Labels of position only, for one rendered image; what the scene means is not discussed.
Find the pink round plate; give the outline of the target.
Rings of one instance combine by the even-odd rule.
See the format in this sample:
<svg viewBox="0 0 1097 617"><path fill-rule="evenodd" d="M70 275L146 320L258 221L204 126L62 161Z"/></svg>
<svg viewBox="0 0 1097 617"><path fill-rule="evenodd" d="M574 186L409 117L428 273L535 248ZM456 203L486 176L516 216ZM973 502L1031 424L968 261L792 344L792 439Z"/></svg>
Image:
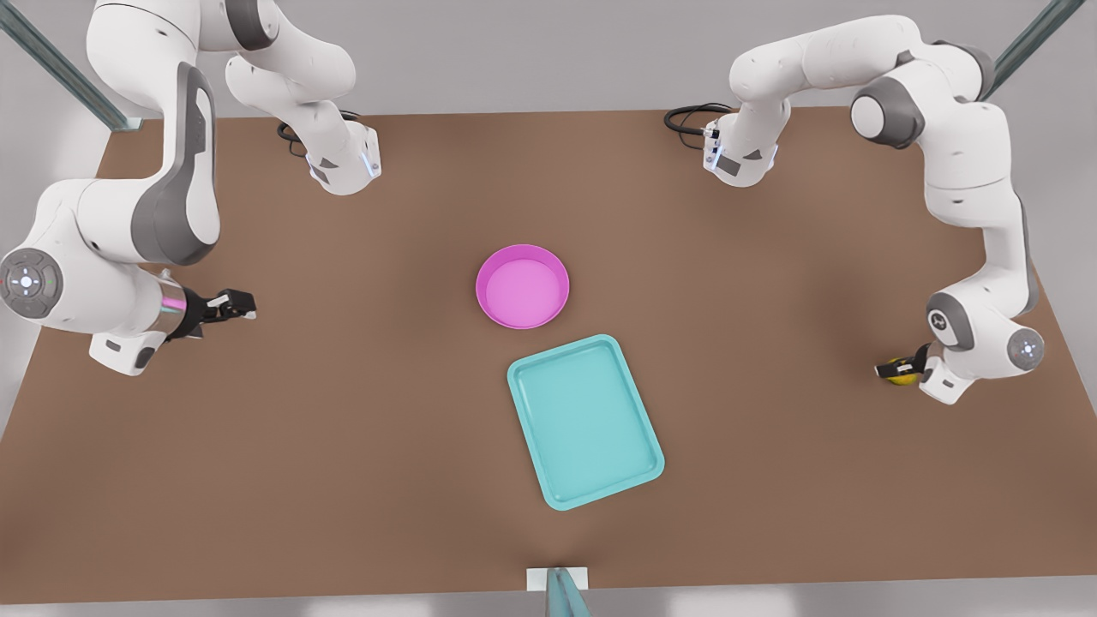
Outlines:
<svg viewBox="0 0 1097 617"><path fill-rule="evenodd" d="M479 308L491 321L532 329L559 315L572 293L572 278L556 254L516 243L480 265L475 290Z"/></svg>

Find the teal rectangular tray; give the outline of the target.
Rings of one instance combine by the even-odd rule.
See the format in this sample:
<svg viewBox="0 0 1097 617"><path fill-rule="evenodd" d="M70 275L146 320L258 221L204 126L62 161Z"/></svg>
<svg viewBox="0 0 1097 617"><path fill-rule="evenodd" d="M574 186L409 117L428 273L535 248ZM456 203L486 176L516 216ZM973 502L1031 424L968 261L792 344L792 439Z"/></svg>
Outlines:
<svg viewBox="0 0 1097 617"><path fill-rule="evenodd" d="M548 507L569 511L661 476L661 444L614 337L525 356L507 383Z"/></svg>

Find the silver frame post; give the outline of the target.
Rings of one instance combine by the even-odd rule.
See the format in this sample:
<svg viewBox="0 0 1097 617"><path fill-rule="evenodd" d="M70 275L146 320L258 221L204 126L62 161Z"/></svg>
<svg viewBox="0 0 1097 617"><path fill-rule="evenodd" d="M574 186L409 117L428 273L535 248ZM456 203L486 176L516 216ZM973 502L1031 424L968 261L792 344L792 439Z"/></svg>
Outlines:
<svg viewBox="0 0 1097 617"><path fill-rule="evenodd" d="M10 0L0 0L0 30L108 130L133 132L142 128L142 117L126 117Z"/></svg>
<svg viewBox="0 0 1097 617"><path fill-rule="evenodd" d="M588 588L588 566L525 569L525 590L544 592L545 617L592 617L581 594Z"/></svg>
<svg viewBox="0 0 1097 617"><path fill-rule="evenodd" d="M1086 0L1049 0L1029 24L1011 40L994 63L994 78L992 85L980 94L979 101L987 101L1000 86L1003 86L1018 70L1024 63L1030 58L1034 51L1039 51L1047 40L1051 38L1058 29L1065 24Z"/></svg>

